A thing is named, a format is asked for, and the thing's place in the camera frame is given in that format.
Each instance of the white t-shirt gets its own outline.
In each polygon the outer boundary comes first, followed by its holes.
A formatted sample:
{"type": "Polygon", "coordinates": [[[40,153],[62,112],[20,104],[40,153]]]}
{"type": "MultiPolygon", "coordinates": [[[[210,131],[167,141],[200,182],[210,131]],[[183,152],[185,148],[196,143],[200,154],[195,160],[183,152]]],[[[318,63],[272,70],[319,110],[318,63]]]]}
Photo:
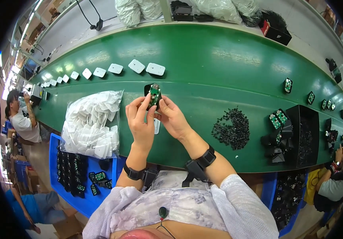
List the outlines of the white t-shirt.
{"type": "Polygon", "coordinates": [[[36,124],[35,128],[31,126],[31,120],[29,119],[27,106],[19,108],[18,113],[14,116],[10,116],[10,122],[16,132],[25,140],[39,143],[42,141],[40,137],[39,124],[36,124]]]}

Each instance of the black box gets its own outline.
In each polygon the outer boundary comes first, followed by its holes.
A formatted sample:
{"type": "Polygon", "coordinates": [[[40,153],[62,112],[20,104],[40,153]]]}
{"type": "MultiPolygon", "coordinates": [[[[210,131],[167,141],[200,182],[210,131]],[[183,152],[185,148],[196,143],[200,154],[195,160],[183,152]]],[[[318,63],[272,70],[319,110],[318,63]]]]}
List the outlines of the black box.
{"type": "Polygon", "coordinates": [[[269,15],[262,12],[263,14],[263,21],[260,21],[259,27],[263,32],[263,35],[267,38],[270,38],[274,41],[277,41],[279,43],[282,43],[283,45],[288,45],[289,41],[291,40],[292,36],[289,34],[289,32],[286,31],[282,32],[278,29],[275,29],[274,26],[270,26],[268,21],[269,15]]]}
{"type": "Polygon", "coordinates": [[[286,110],[293,127],[293,150],[284,155],[286,163],[296,167],[308,167],[317,163],[319,151],[319,113],[297,105],[286,110]]]}

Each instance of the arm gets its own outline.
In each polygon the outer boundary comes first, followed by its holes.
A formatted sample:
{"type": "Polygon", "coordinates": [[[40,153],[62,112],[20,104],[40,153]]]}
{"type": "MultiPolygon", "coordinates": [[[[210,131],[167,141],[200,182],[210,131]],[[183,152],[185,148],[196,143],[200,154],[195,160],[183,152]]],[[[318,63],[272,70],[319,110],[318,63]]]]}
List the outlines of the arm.
{"type": "MultiPolygon", "coordinates": [[[[160,112],[155,117],[159,119],[166,130],[176,139],[178,139],[193,160],[201,157],[209,145],[205,142],[188,124],[185,116],[168,97],[162,96],[160,100],[160,112]]],[[[221,185],[222,181],[236,171],[220,153],[215,152],[217,157],[214,162],[206,168],[207,177],[216,185],[221,185]]]]}
{"type": "Polygon", "coordinates": [[[32,128],[35,128],[37,125],[37,122],[36,122],[34,111],[32,110],[32,106],[29,102],[29,98],[30,98],[29,94],[24,93],[24,101],[26,102],[27,111],[29,114],[29,119],[31,121],[31,126],[32,126],[32,128]]]}
{"type": "MultiPolygon", "coordinates": [[[[126,165],[136,171],[141,171],[146,168],[146,159],[153,145],[154,140],[154,113],[156,106],[152,106],[146,114],[146,108],[150,102],[150,94],[146,97],[135,99],[132,103],[125,107],[126,117],[130,131],[133,134],[134,141],[126,165]]],[[[116,187],[134,186],[141,191],[144,182],[128,178],[125,170],[122,169],[120,177],[117,180],[116,187]]]]}

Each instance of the green circuit board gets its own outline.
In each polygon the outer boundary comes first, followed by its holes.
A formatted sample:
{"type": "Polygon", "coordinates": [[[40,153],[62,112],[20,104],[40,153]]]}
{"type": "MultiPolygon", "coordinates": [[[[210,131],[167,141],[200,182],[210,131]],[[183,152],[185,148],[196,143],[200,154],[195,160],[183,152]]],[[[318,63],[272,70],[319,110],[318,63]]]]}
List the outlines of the green circuit board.
{"type": "Polygon", "coordinates": [[[274,114],[270,114],[270,121],[272,122],[272,125],[275,129],[279,128],[281,125],[279,123],[279,120],[276,118],[274,114]]]}

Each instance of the black plastic part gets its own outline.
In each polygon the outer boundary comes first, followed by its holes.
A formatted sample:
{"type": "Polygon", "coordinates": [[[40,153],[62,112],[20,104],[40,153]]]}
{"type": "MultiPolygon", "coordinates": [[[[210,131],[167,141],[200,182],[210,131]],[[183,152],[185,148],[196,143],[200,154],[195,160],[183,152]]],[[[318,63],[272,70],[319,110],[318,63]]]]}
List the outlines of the black plastic part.
{"type": "Polygon", "coordinates": [[[108,171],[108,169],[109,169],[109,162],[110,162],[109,159],[99,160],[98,161],[98,165],[100,166],[101,170],[108,171]]]}

